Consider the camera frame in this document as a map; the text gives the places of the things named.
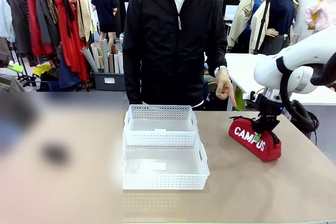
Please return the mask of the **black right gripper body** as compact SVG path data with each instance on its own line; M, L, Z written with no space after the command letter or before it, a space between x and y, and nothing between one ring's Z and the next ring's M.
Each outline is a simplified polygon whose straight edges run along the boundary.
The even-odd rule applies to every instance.
M255 107L259 111L259 114L258 118L252 123L254 130L273 130L279 124L277 116L283 110L281 103L269 100L263 94L259 94Z

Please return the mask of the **person's left hand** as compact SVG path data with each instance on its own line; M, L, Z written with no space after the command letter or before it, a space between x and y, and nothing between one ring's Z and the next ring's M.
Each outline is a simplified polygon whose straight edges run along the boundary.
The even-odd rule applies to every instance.
M232 106L236 107L235 90L229 78L226 68L221 68L216 74L216 96L221 100L230 98Z

